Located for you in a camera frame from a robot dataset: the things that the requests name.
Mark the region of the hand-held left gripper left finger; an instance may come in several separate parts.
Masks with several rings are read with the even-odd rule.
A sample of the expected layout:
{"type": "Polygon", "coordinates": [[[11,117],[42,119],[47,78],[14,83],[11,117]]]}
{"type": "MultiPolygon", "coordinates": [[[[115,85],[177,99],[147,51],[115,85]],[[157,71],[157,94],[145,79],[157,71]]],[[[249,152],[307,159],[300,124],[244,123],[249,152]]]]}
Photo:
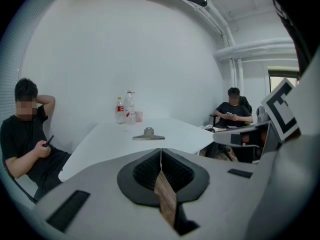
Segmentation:
{"type": "Polygon", "coordinates": [[[76,240],[177,240],[177,233],[154,207],[137,205],[120,191],[120,169],[148,152],[141,151],[91,165],[45,195],[33,208],[43,220],[76,190],[90,194],[66,229],[76,240]]]}

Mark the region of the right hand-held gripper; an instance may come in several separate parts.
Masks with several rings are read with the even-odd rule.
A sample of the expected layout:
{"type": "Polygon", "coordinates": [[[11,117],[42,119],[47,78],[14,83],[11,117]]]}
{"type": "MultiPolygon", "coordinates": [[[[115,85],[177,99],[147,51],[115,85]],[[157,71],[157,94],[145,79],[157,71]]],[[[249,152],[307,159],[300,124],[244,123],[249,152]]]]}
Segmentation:
{"type": "Polygon", "coordinates": [[[214,130],[212,136],[213,141],[217,144],[233,148],[260,148],[257,144],[242,142],[242,136],[240,134],[267,131],[271,123],[282,142],[298,138],[300,136],[300,128],[286,101],[288,94],[293,89],[293,84],[285,77],[275,89],[261,101],[261,106],[257,109],[256,124],[248,124],[241,127],[227,125],[226,128],[217,128],[214,130]]]}

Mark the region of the white ceiling pipe bundle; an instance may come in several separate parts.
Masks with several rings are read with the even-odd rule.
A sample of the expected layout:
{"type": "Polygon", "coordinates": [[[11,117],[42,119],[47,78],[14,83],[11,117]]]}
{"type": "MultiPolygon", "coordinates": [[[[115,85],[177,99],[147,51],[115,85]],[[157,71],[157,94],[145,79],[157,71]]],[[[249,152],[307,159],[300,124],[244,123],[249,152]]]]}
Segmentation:
{"type": "Polygon", "coordinates": [[[187,2],[213,22],[217,32],[228,39],[215,57],[236,60],[239,66],[251,62],[294,62],[293,41],[283,27],[273,0],[206,0],[201,7],[187,2]]]}

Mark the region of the small red-label plastic bottle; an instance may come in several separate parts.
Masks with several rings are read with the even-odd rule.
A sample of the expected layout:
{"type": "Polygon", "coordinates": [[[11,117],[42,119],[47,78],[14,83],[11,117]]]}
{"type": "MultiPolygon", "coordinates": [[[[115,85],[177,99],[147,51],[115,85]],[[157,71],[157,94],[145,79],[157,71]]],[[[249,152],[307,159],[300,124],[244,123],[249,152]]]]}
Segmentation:
{"type": "Polygon", "coordinates": [[[115,116],[118,124],[124,123],[124,106],[121,97],[117,98],[115,116]]]}

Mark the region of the large clear red-handled bottle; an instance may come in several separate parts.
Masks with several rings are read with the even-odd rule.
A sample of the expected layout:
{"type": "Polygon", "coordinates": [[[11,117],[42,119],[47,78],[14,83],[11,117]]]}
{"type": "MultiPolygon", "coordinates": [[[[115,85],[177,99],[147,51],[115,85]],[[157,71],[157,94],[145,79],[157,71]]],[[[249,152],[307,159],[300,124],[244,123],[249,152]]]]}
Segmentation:
{"type": "Polygon", "coordinates": [[[132,125],[136,123],[136,108],[133,99],[133,94],[131,90],[128,90],[124,98],[123,108],[124,108],[124,122],[126,124],[132,125]]]}

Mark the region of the large metal binder clip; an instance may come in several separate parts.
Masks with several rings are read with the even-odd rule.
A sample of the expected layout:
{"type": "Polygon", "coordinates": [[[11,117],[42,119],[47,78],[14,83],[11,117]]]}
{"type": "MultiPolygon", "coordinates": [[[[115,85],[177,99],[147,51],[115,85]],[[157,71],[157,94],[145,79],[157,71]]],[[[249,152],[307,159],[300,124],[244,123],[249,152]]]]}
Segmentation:
{"type": "Polygon", "coordinates": [[[144,129],[143,135],[137,135],[132,138],[132,140],[164,140],[165,137],[161,135],[155,135],[154,129],[152,127],[147,127],[144,129]]]}

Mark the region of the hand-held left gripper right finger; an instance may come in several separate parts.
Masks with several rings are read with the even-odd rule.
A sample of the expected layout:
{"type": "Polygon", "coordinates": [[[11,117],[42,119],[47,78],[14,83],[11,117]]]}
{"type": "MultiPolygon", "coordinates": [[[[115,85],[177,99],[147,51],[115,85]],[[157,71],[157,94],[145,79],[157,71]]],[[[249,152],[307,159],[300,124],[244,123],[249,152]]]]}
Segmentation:
{"type": "Polygon", "coordinates": [[[265,189],[265,161],[248,164],[174,153],[205,168],[210,180],[199,199],[182,205],[199,228],[180,236],[163,225],[161,240],[245,240],[265,189]]]}

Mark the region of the dark-framed window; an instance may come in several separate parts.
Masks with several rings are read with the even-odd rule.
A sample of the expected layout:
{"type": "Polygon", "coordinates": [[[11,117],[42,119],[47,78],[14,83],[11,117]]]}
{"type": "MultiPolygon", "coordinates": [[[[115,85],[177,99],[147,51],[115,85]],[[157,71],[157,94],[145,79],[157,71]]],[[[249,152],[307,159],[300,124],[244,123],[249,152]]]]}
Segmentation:
{"type": "Polygon", "coordinates": [[[267,70],[270,92],[272,92],[284,78],[286,78],[294,87],[299,83],[300,73],[297,67],[269,66],[267,70]]]}

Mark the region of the black folding chair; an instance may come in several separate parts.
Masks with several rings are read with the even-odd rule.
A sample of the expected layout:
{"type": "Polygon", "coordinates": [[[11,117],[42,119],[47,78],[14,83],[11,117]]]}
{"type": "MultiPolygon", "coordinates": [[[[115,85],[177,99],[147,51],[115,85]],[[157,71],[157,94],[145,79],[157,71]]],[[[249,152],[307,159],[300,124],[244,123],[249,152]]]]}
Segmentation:
{"type": "Polygon", "coordinates": [[[2,161],[3,163],[3,166],[4,166],[4,169],[5,171],[7,172],[8,176],[11,178],[11,180],[14,182],[14,184],[27,196],[27,198],[34,204],[37,203],[37,201],[27,192],[24,190],[23,187],[20,186],[20,184],[15,180],[15,178],[11,175],[11,173],[9,172],[9,169],[5,163],[5,161],[3,160],[2,161]]]}

